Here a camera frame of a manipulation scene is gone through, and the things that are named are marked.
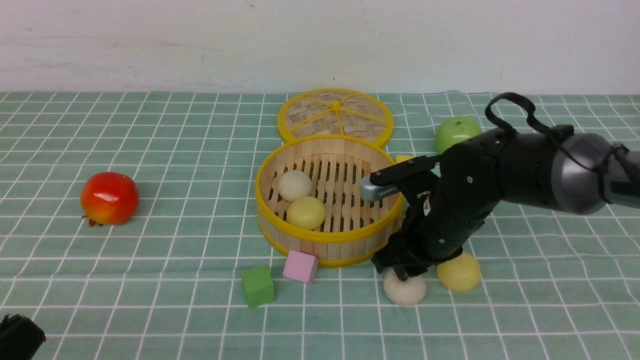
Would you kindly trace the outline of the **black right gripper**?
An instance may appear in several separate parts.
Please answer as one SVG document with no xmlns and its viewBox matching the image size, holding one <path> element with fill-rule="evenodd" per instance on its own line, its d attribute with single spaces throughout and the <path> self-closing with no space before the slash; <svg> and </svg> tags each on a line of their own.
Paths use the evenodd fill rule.
<svg viewBox="0 0 640 360">
<path fill-rule="evenodd" d="M 485 132 L 441 154 L 432 191 L 408 203 L 400 230 L 371 258 L 377 273 L 393 270 L 406 281 L 462 253 L 468 238 L 482 227 L 502 198 L 499 155 L 506 137 Z"/>
</svg>

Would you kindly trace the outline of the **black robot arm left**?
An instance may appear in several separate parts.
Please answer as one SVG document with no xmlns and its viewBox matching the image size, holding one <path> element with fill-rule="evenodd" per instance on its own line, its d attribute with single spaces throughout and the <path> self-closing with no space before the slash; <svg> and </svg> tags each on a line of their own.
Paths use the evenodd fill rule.
<svg viewBox="0 0 640 360">
<path fill-rule="evenodd" d="M 7 314 L 0 324 L 0 358 L 31 360 L 47 341 L 45 332 L 29 317 Z"/>
</svg>

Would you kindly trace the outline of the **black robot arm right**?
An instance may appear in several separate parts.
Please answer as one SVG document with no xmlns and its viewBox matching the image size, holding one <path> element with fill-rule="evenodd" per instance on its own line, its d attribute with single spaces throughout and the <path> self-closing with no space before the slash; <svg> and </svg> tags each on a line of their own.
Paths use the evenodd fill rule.
<svg viewBox="0 0 640 360">
<path fill-rule="evenodd" d="M 502 201 L 575 215 L 606 204 L 638 208 L 639 153 L 562 126 L 551 136 L 493 129 L 441 155 L 374 170 L 359 186 L 364 201 L 402 194 L 409 204 L 371 259 L 378 273 L 407 280 L 460 256 Z"/>
</svg>

